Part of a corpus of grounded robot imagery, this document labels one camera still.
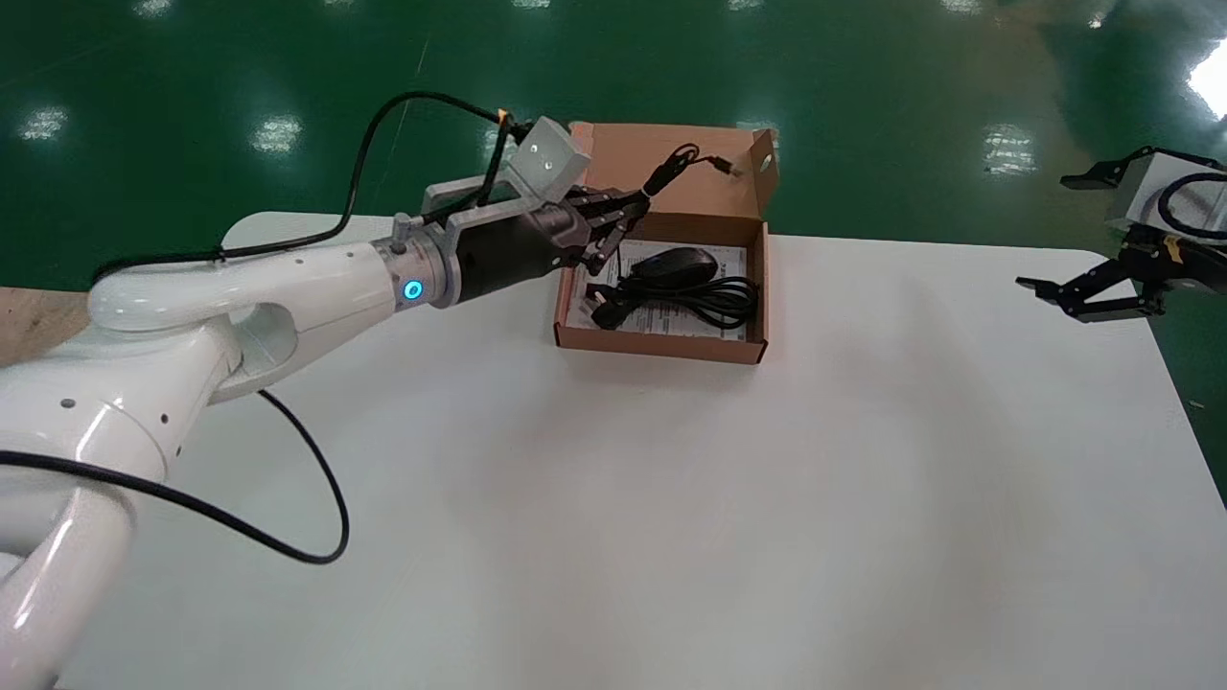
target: power cord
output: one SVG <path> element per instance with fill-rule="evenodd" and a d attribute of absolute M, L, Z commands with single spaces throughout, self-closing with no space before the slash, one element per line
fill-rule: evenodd
<path fill-rule="evenodd" d="M 593 323 L 616 330 L 636 309 L 649 302 L 685 307 L 721 330 L 739 328 L 758 313 L 758 286 L 745 277 L 712 280 L 715 259 L 694 247 L 670 249 L 639 262 L 616 286 L 589 285 L 585 297 Z"/>
<path fill-rule="evenodd" d="M 272 252 L 282 252 L 287 249 L 299 249 L 307 247 L 308 244 L 315 244 L 317 242 L 324 242 L 325 239 L 331 239 L 341 233 L 347 225 L 350 225 L 350 219 L 353 216 L 353 206 L 358 200 L 358 187 L 362 182 L 362 169 L 367 163 L 367 153 L 371 151 L 371 142 L 374 141 L 375 133 L 379 131 L 379 125 L 383 123 L 384 118 L 388 117 L 396 106 L 401 103 L 407 103 L 415 99 L 436 101 L 459 108 L 467 113 L 471 113 L 485 120 L 490 120 L 499 125 L 499 136 L 503 141 L 507 140 L 507 135 L 510 134 L 517 141 L 521 141 L 528 131 L 531 129 L 531 123 L 513 124 L 510 117 L 506 112 L 492 113 L 485 108 L 480 108 L 456 98 L 455 96 L 449 96 L 447 93 L 439 93 L 436 91 L 406 91 L 389 98 L 383 106 L 375 110 L 371 123 L 367 124 L 367 131 L 362 135 L 362 142 L 358 145 L 358 153 L 353 161 L 353 172 L 350 174 L 350 187 L 345 198 L 345 206 L 341 210 L 341 219 L 336 222 L 333 228 L 324 232 L 318 232 L 315 235 L 308 235 L 304 237 L 297 237 L 294 239 L 282 239 L 280 242 L 269 242 L 265 244 L 255 244 L 252 247 L 239 247 L 236 249 L 223 249 L 217 247 L 207 252 L 185 252 L 185 253 L 172 253 L 172 254 L 146 254 L 140 257 L 131 257 L 126 259 L 118 259 L 114 262 L 108 262 L 102 265 L 94 273 L 94 282 L 102 280 L 107 275 L 115 273 L 121 269 L 128 269 L 133 266 L 144 266 L 150 264 L 182 264 L 190 262 L 225 262 L 226 259 L 239 259 L 245 257 L 256 257 L 260 254 L 269 254 Z M 491 158 L 490 167 L 497 172 L 498 165 L 502 160 L 503 147 L 497 146 L 494 155 Z M 477 194 L 470 194 L 455 204 L 444 206 L 428 215 L 433 219 L 432 222 L 447 217 L 465 206 L 471 204 L 474 200 L 479 199 Z"/>
<path fill-rule="evenodd" d="M 307 551 L 296 549 L 276 537 L 272 537 L 267 532 L 252 525 L 250 523 L 222 508 L 218 508 L 212 503 L 207 503 L 190 494 L 184 494 L 183 491 L 171 489 L 169 486 L 157 484 L 140 476 L 134 476 L 98 465 L 66 460 L 64 458 L 42 455 L 38 453 L 22 453 L 18 451 L 0 451 L 0 465 L 54 471 L 145 494 L 146 496 L 152 496 L 168 503 L 174 503 L 213 522 L 221 523 L 243 537 L 247 537 L 253 541 L 258 541 L 264 546 L 267 546 L 269 549 L 272 549 L 274 551 L 296 561 L 310 565 L 328 565 L 340 559 L 341 554 L 344 554 L 345 549 L 350 545 L 350 511 L 345 506 L 345 497 L 341 495 L 341 486 L 336 483 L 336 476 L 333 475 L 333 469 L 328 467 L 328 460 L 324 459 L 324 452 L 319 449 L 319 446 L 315 443 L 315 440 L 312 438 L 307 427 L 303 426 L 303 422 L 299 421 L 298 417 L 290 411 L 290 408 L 287 408 L 272 393 L 269 393 L 267 390 L 259 390 L 258 393 L 261 398 L 267 400 L 270 405 L 276 408 L 277 411 L 285 415 L 285 417 L 290 420 L 290 424 L 293 425 L 294 430 L 298 431 L 298 436 L 301 436 L 303 442 L 307 443 L 307 447 L 310 448 L 312 455 L 314 455 L 315 460 L 319 463 L 319 469 L 324 471 L 324 478 L 328 479 L 328 486 L 333 490 L 333 497 L 336 500 L 336 511 L 341 517 L 341 538 L 337 541 L 336 548 L 329 554 L 308 554 Z"/>
<path fill-rule="evenodd" d="M 1172 212 L 1172 196 L 1174 196 L 1180 189 L 1198 182 L 1227 182 L 1227 174 L 1217 172 L 1189 174 L 1167 185 L 1167 189 L 1158 195 L 1160 217 L 1163 219 L 1163 222 L 1169 225 L 1172 230 L 1183 232 L 1184 235 L 1189 235 L 1191 237 L 1200 237 L 1202 239 L 1227 239 L 1227 232 L 1193 227 L 1177 220 L 1175 215 Z"/>

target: wooden surface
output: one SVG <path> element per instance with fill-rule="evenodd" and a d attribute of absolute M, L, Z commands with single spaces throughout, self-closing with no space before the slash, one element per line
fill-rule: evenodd
<path fill-rule="evenodd" d="M 28 360 L 90 323 L 85 292 L 0 287 L 0 367 Z"/>

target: cardboard box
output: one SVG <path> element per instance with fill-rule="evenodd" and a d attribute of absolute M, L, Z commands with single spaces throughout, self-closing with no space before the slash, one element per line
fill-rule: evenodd
<path fill-rule="evenodd" d="M 773 133 L 590 123 L 573 123 L 571 133 L 593 158 L 583 183 L 598 189 L 639 189 L 656 166 L 687 142 L 697 144 L 703 155 L 733 161 L 739 176 L 723 174 L 708 165 L 692 166 L 652 200 L 652 212 L 628 238 L 745 247 L 746 277 L 758 284 L 761 302 L 745 341 L 573 328 L 567 325 L 567 313 L 577 276 L 574 269 L 566 269 L 555 309 L 553 334 L 558 346 L 742 365 L 761 362 L 771 323 L 767 223 L 762 215 L 779 184 Z"/>

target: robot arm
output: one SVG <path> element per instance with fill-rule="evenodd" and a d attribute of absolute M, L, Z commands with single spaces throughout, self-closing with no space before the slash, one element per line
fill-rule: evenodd
<path fill-rule="evenodd" d="M 1065 284 L 1017 282 L 1083 323 L 1162 316 L 1175 289 L 1227 295 L 1225 182 L 1212 158 L 1152 146 L 1065 176 L 1067 189 L 1115 190 L 1106 222 L 1124 232 L 1120 253 Z M 1091 301 L 1125 280 L 1140 282 L 1141 295 Z"/>
<path fill-rule="evenodd" d="M 482 183 L 458 180 L 429 188 L 427 215 L 399 214 L 374 242 L 109 275 L 91 291 L 90 328 L 0 371 L 0 449 L 161 483 L 207 404 L 270 386 L 396 312 L 562 266 L 595 274 L 649 198 L 574 187 L 587 165 L 542 118 L 497 177 L 507 200 L 432 216 Z M 119 573 L 137 511 L 112 486 L 2 471 L 0 688 L 50 688 Z"/>

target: green floor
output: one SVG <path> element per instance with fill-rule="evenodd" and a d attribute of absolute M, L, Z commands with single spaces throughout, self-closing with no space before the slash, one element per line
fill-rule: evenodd
<path fill-rule="evenodd" d="M 210 247 L 255 211 L 335 211 L 371 112 L 415 87 L 521 118 L 777 128 L 769 220 L 796 235 L 1110 253 L 1108 198 L 1060 174 L 1142 144 L 1227 158 L 1227 65 L 1188 85 L 1227 38 L 1225 0 L 22 0 L 5 14 L 10 286 L 85 289 L 107 259 Z M 416 210 L 427 183 L 483 157 L 476 120 L 417 106 L 394 120 L 360 212 Z M 1155 333 L 1227 487 L 1227 300 L 1169 303 Z"/>

